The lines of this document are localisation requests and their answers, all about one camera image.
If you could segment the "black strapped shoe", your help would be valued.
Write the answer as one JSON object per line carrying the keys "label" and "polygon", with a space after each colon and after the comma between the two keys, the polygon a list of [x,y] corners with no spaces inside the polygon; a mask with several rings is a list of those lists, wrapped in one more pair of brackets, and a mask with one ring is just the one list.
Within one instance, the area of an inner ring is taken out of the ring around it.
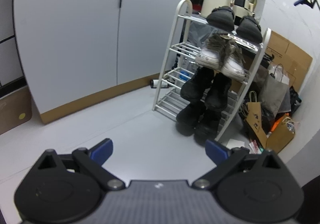
{"label": "black strapped shoe", "polygon": [[205,98],[208,109],[221,112],[227,107],[228,91],[232,85],[232,79],[223,73],[217,73]]}

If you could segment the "white cabinet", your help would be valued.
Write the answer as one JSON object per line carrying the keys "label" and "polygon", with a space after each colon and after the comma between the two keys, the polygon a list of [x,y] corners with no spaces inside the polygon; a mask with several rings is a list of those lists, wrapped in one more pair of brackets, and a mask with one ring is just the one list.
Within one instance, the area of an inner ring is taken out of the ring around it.
{"label": "white cabinet", "polygon": [[181,0],[13,0],[16,46],[43,123],[159,74]]}

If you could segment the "black fleece shoe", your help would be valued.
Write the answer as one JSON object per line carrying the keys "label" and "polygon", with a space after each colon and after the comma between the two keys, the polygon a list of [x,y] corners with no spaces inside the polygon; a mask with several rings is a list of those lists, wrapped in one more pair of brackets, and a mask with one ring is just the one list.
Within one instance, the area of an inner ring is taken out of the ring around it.
{"label": "black fleece shoe", "polygon": [[198,68],[193,77],[182,86],[181,98],[189,102],[200,101],[204,91],[212,84],[214,76],[214,70],[207,67]]}

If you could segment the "white shoe rack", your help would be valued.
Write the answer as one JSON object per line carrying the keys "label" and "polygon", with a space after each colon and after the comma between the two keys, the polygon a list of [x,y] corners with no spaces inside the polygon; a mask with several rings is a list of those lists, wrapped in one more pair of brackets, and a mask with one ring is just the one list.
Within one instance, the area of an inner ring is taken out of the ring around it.
{"label": "white shoe rack", "polygon": [[[181,9],[183,4],[187,4],[188,8],[186,9],[184,14],[181,14]],[[267,48],[267,45],[270,41],[271,35],[272,35],[272,30],[270,28],[268,28],[263,36],[263,42],[261,42],[260,44],[255,44],[254,42],[251,42],[245,38],[243,38],[241,35],[238,35],[236,32],[232,31],[230,33],[216,33],[214,35],[219,35],[219,38],[221,38],[220,36],[223,36],[223,40],[228,40],[228,42],[235,42],[237,45],[241,46],[251,46],[254,47],[256,49],[256,53],[255,53],[255,58],[253,59],[253,62],[250,66],[249,70],[246,70],[244,68],[244,73],[242,74],[242,76],[240,76],[240,74],[235,74],[235,73],[231,73],[231,70],[227,69],[225,66],[225,60],[226,60],[226,55],[220,55],[220,58],[218,59],[218,63],[215,64],[215,66],[210,67],[207,65],[207,63],[205,65],[203,65],[202,63],[196,62],[197,58],[200,58],[200,56],[202,57],[202,49],[196,46],[193,46],[192,44],[189,44],[187,42],[187,38],[188,38],[188,33],[189,33],[189,29],[190,29],[190,25],[191,25],[191,21],[193,22],[198,22],[201,24],[208,24],[208,22],[206,22],[204,19],[199,19],[196,17],[192,16],[192,2],[190,0],[181,0],[176,8],[176,12],[174,15],[174,21],[171,27],[171,32],[170,32],[170,36],[169,36],[169,40],[168,40],[168,44],[167,44],[167,48],[165,51],[165,55],[164,55],[164,60],[162,63],[162,67],[161,67],[161,72],[159,74],[159,85],[156,88],[156,95],[155,95],[155,99],[153,102],[153,106],[152,106],[152,110],[153,111],[162,111],[165,113],[165,115],[167,117],[175,117],[178,115],[178,113],[173,113],[173,110],[176,110],[178,112],[181,112],[183,109],[181,109],[181,107],[176,106],[176,104],[180,104],[180,105],[186,105],[186,103],[180,101],[179,99],[177,99],[178,97],[178,92],[181,94],[182,88],[185,86],[185,84],[187,84],[187,86],[190,85],[191,83],[194,83],[194,81],[191,81],[194,78],[194,75],[197,76],[196,79],[200,79],[201,84],[196,84],[195,87],[192,90],[197,90],[197,98],[193,99],[193,98],[184,98],[184,96],[182,97],[180,95],[180,97],[184,100],[189,101],[189,103],[194,103],[194,102],[202,102],[204,103],[204,105],[206,105],[206,111],[210,109],[210,111],[214,110],[213,109],[213,105],[208,104],[207,102],[207,97],[208,97],[208,92],[206,93],[206,90],[210,88],[215,90],[215,93],[217,93],[217,91],[220,91],[221,94],[219,97],[227,97],[229,99],[232,98],[232,96],[228,95],[229,93],[229,89],[228,91],[226,91],[226,87],[222,87],[222,83],[224,83],[224,86],[226,85],[225,83],[228,81],[226,81],[224,78],[223,80],[220,80],[219,85],[217,85],[216,83],[218,81],[216,81],[216,72],[217,74],[221,74],[223,75],[225,78],[228,78],[230,80],[234,79],[238,82],[242,83],[242,86],[239,90],[239,92],[237,93],[237,96],[234,96],[234,104],[233,106],[229,105],[228,107],[228,102],[225,105],[225,102],[220,102],[219,104],[223,104],[222,106],[215,106],[215,110],[216,113],[220,113],[223,114],[225,116],[225,118],[220,117],[220,121],[218,123],[218,126],[215,128],[215,133],[214,133],[214,139],[216,141],[219,141],[220,138],[223,136],[223,134],[225,133],[225,131],[227,130],[228,126],[230,125],[230,123],[232,122],[232,120],[234,119],[234,117],[236,116],[238,110],[240,109],[240,106],[243,104],[244,102],[244,98],[246,96],[246,94],[249,91],[249,88],[254,80],[255,75],[258,72],[258,69],[260,67],[260,64],[264,58],[265,55],[265,51]],[[177,44],[172,44],[172,39],[173,39],[173,35],[175,33],[176,27],[177,27],[177,23],[178,23],[178,19],[184,19],[186,20],[186,24],[185,24],[185,29],[184,29],[184,37],[183,37],[183,41]],[[165,67],[167,66],[167,62],[168,62],[168,58],[169,58],[169,54],[171,52],[174,52],[176,54],[180,55],[181,60],[178,62],[178,66],[170,71],[167,71],[165,69]],[[187,69],[185,69],[184,67],[181,67],[182,64],[182,59],[186,58],[191,60],[192,62],[195,62],[200,68],[196,71],[196,73],[193,73]],[[187,72],[190,73],[191,76],[188,76],[183,72]],[[164,95],[162,98],[159,98],[159,94],[161,91],[161,85],[162,82],[170,85],[171,87],[173,87],[173,90],[170,90],[166,95]],[[199,91],[199,87],[200,90],[203,89],[202,95],[200,96],[200,94],[198,93]]]}

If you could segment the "grey paper bag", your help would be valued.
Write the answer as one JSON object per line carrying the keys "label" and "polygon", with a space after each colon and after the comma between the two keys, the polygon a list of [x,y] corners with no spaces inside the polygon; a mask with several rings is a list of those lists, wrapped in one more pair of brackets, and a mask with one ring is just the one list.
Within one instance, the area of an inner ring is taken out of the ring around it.
{"label": "grey paper bag", "polygon": [[290,79],[283,65],[281,63],[278,65],[271,63],[258,97],[261,106],[276,116],[285,98],[285,94],[289,90],[289,84]]}

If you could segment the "brown paper bag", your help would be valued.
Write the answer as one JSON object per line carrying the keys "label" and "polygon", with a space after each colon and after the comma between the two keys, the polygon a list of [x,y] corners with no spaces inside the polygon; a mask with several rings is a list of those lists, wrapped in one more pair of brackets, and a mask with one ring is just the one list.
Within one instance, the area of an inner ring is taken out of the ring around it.
{"label": "brown paper bag", "polygon": [[266,148],[275,153],[281,152],[296,134],[295,122],[291,117],[285,115],[278,121],[279,123],[266,141]]}

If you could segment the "brown cardboard board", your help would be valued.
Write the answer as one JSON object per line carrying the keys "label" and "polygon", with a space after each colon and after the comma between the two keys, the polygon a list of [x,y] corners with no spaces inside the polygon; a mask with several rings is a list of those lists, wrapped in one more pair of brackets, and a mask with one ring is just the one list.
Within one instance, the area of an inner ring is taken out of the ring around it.
{"label": "brown cardboard board", "polygon": [[32,115],[31,94],[28,87],[1,97],[0,134],[29,121]]}

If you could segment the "black clog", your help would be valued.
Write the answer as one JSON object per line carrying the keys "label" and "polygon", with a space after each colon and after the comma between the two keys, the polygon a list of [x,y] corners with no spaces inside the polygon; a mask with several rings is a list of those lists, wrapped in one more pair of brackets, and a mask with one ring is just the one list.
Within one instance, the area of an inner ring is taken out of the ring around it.
{"label": "black clog", "polygon": [[206,18],[209,25],[232,32],[234,30],[234,12],[229,6],[221,6],[212,10]]}
{"label": "black clog", "polygon": [[261,35],[261,27],[258,22],[252,16],[243,16],[240,20],[240,24],[236,29],[236,33],[253,43],[260,44],[263,42]]}

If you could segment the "cardboard boxes stack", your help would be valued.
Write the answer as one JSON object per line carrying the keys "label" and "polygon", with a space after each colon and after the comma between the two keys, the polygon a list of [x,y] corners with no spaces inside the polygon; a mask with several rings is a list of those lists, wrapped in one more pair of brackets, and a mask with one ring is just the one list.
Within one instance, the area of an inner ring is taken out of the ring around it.
{"label": "cardboard boxes stack", "polygon": [[266,53],[274,56],[275,64],[282,64],[290,79],[290,86],[299,92],[313,58],[282,35],[271,31]]}

